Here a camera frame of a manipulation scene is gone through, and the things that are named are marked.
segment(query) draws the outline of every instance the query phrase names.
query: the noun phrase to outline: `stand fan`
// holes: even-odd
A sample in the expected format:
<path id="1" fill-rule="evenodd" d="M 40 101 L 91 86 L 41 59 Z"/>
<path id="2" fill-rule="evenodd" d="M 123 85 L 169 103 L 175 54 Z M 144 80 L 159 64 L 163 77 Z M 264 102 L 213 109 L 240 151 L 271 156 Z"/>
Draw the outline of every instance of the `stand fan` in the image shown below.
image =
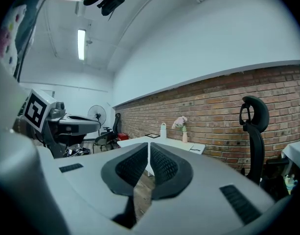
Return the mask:
<path id="1" fill-rule="evenodd" d="M 94 105 L 88 111 L 88 118 L 100 122 L 100 128 L 101 128 L 106 121 L 106 112 L 102 106 Z"/>

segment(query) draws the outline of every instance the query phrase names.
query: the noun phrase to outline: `small picture frame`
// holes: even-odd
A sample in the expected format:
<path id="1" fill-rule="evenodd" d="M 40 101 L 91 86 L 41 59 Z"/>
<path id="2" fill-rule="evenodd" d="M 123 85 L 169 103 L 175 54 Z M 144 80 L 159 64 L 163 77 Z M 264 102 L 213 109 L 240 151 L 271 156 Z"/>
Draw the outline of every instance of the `small picture frame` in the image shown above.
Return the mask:
<path id="1" fill-rule="evenodd" d="M 149 137 L 149 138 L 153 138 L 153 139 L 156 139 L 156 138 L 160 137 L 160 135 L 153 134 L 153 133 L 146 134 L 146 136 Z"/>

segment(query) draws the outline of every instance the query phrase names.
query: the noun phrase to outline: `black office chair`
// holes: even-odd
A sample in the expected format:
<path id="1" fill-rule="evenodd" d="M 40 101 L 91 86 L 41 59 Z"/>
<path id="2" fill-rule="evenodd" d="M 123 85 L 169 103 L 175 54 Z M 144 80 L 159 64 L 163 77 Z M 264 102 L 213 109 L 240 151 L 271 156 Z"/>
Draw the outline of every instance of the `black office chair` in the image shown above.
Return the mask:
<path id="1" fill-rule="evenodd" d="M 111 150 L 114 149 L 113 144 L 116 143 L 117 135 L 118 135 L 118 123 L 120 120 L 120 113 L 117 113 L 115 115 L 115 122 L 113 125 L 113 130 L 111 131 L 111 128 L 109 127 L 103 127 L 106 132 L 102 132 L 101 136 L 97 137 L 94 140 L 93 144 L 93 152 L 94 152 L 94 146 L 100 145 L 100 149 L 102 151 L 102 147 L 105 146 L 107 149 L 107 145 L 109 144 L 111 146 Z"/>
<path id="2" fill-rule="evenodd" d="M 251 165 L 247 178 L 259 184 L 265 157 L 264 141 L 261 133 L 265 131 L 268 126 L 269 112 L 266 104 L 255 96 L 245 96 L 242 99 L 244 104 L 242 104 L 240 109 L 239 122 L 240 125 L 243 126 L 243 130 L 250 135 Z M 252 119 L 250 116 L 250 106 L 254 109 Z M 248 119 L 246 121 L 242 120 L 243 109 L 247 109 L 248 111 Z"/>

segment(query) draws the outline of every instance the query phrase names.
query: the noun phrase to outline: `white bottle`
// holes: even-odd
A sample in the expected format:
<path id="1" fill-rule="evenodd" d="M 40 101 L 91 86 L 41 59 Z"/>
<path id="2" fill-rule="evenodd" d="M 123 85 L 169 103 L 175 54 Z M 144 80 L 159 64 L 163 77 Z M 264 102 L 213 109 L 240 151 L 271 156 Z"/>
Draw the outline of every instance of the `white bottle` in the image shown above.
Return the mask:
<path id="1" fill-rule="evenodd" d="M 166 124 L 161 124 L 161 138 L 166 139 L 167 138 L 167 131 L 166 131 Z"/>

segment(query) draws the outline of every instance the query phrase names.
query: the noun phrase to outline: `red brick wall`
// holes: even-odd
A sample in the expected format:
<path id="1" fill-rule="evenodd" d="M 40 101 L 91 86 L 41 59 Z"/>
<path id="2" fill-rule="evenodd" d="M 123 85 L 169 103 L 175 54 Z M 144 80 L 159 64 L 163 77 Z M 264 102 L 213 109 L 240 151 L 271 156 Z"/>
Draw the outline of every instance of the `red brick wall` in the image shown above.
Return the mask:
<path id="1" fill-rule="evenodd" d="M 159 134 L 165 122 L 167 137 L 181 139 L 181 131 L 171 126 L 177 117 L 186 116 L 190 142 L 205 144 L 204 154 L 236 169 L 244 167 L 248 173 L 249 136 L 238 122 L 246 95 L 261 98 L 269 109 L 270 123 L 262 133 L 265 159 L 300 140 L 300 66 L 219 76 L 120 105 L 116 112 L 121 113 L 121 131 L 130 138 Z"/>

